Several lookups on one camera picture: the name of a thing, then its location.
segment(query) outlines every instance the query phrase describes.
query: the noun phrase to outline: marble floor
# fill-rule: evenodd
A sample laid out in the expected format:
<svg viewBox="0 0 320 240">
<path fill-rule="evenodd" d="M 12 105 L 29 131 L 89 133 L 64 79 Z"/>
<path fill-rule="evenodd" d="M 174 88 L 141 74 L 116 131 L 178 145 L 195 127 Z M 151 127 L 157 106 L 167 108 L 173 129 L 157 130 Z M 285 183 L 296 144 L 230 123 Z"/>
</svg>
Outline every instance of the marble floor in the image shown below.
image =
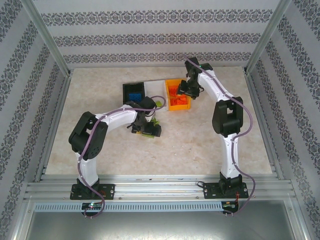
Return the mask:
<svg viewBox="0 0 320 240">
<path fill-rule="evenodd" d="M 257 118 L 241 67 L 215 67 L 215 74 L 234 96 L 241 96 L 253 115 L 252 131 L 239 139 L 239 166 L 250 174 L 271 174 Z M 76 68 L 45 174 L 77 174 L 68 137 L 80 116 L 105 113 L 122 106 L 122 84 L 183 78 L 184 67 Z M 111 131 L 97 159 L 97 173 L 111 175 L 218 174 L 222 165 L 220 138 L 212 128 L 215 102 L 206 92 L 190 110 L 156 113 L 161 137 L 132 134 L 126 126 Z M 249 125 L 244 113 L 242 131 Z"/>
</svg>

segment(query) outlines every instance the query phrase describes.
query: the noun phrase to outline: purple cable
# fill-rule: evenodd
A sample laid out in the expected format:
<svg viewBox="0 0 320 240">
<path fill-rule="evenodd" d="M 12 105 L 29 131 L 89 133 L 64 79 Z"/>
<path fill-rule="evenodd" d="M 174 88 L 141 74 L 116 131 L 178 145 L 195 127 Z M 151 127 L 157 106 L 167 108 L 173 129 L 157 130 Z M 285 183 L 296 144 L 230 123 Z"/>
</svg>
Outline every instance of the purple cable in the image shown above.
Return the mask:
<svg viewBox="0 0 320 240">
<path fill-rule="evenodd" d="M 163 97 L 163 96 L 160 96 L 160 95 L 156 95 L 156 96 L 152 96 L 150 97 L 151 99 L 154 99 L 154 98 L 161 98 L 163 99 L 163 105 L 161 107 L 157 107 L 156 109 L 154 109 L 154 111 L 158 111 L 162 108 L 164 108 L 166 106 L 166 99 Z M 90 216 L 90 219 L 93 219 L 93 218 L 96 218 L 98 217 L 102 212 L 103 210 L 105 209 L 105 205 L 106 205 L 106 202 L 105 202 L 105 199 L 104 197 L 96 190 L 94 190 L 88 183 L 87 181 L 85 180 L 84 176 L 82 175 L 82 172 L 81 172 L 81 168 L 80 168 L 80 163 L 81 163 L 81 160 L 83 159 L 84 155 L 86 154 L 86 151 L 88 150 L 88 147 L 89 147 L 89 144 L 91 142 L 91 139 L 95 133 L 95 130 L 98 126 L 98 124 L 107 116 L 111 115 L 111 114 L 114 114 L 114 113 L 117 113 L 117 112 L 121 112 L 121 111 L 126 111 L 126 110 L 135 110 L 135 111 L 145 111 L 145 112 L 150 112 L 150 109 L 146 109 L 146 108 L 135 108 L 135 107 L 127 107 L 127 108 L 118 108 L 118 109 L 115 109 L 111 112 L 108 112 L 106 115 L 100 117 L 96 122 L 95 124 L 93 125 L 93 128 L 91 130 L 91 133 L 89 135 L 89 138 L 88 140 L 86 141 L 86 144 L 84 146 L 84 149 L 80 155 L 80 157 L 78 158 L 78 164 L 77 164 L 77 168 L 78 168 L 78 172 L 79 172 L 79 175 L 80 175 L 80 178 L 81 180 L 83 181 L 84 185 L 89 188 L 92 192 L 94 192 L 95 194 L 97 194 L 100 198 L 101 198 L 101 203 L 102 203 L 102 207 L 100 209 L 99 212 L 97 212 L 95 215 L 93 216 Z M 88 216 L 86 215 L 86 212 L 87 212 L 88 209 L 85 209 L 84 210 L 84 217 L 87 218 Z"/>
<path fill-rule="evenodd" d="M 246 113 L 248 114 L 248 116 L 249 116 L 249 119 L 250 119 L 249 128 L 248 128 L 245 132 L 236 135 L 236 136 L 235 136 L 234 138 L 232 138 L 232 140 L 231 140 L 231 158 L 232 158 L 232 163 L 233 163 L 234 167 L 239 171 L 239 173 L 247 176 L 247 177 L 250 178 L 250 179 L 252 180 L 252 182 L 253 182 L 252 192 L 250 193 L 248 199 L 245 201 L 245 203 L 243 204 L 243 206 L 242 206 L 236 213 L 234 213 L 234 214 L 237 214 L 237 213 L 239 213 L 239 212 L 248 204 L 249 200 L 250 200 L 251 197 L 253 196 L 253 194 L 254 194 L 254 192 L 255 192 L 255 189 L 256 189 L 256 181 L 255 181 L 255 179 L 254 179 L 252 176 L 250 176 L 249 174 L 241 171 L 241 170 L 239 169 L 239 167 L 236 165 L 235 156 L 234 156 L 235 140 L 236 140 L 237 138 L 240 138 L 240 137 L 244 136 L 244 135 L 247 135 L 247 134 L 251 131 L 252 126 L 253 126 L 253 124 L 254 124 L 254 120 L 253 120 L 253 118 L 252 118 L 252 115 L 251 115 L 249 109 L 248 109 L 246 106 L 244 106 L 241 102 L 239 102 L 238 100 L 236 100 L 236 99 L 232 98 L 231 96 L 227 95 L 226 92 L 223 90 L 223 88 L 220 86 L 220 84 L 218 84 L 217 80 L 216 80 L 213 76 L 211 76 L 211 74 L 209 74 L 207 71 L 205 71 L 205 70 L 202 69 L 200 66 L 198 66 L 198 65 L 195 64 L 193 61 L 191 61 L 185 54 L 182 54 L 182 55 L 183 55 L 183 57 L 184 57 L 189 63 L 191 63 L 191 64 L 192 64 L 193 66 L 195 66 L 196 68 L 200 69 L 200 70 L 201 70 L 202 72 L 204 72 L 210 79 L 212 79 L 212 80 L 214 81 L 214 83 L 216 84 L 216 86 L 219 88 L 219 90 L 222 92 L 222 94 L 224 94 L 224 96 L 226 96 L 228 99 L 230 99 L 231 101 L 235 102 L 235 103 L 238 104 L 240 107 L 242 107 L 242 108 L 246 111 Z"/>
</svg>

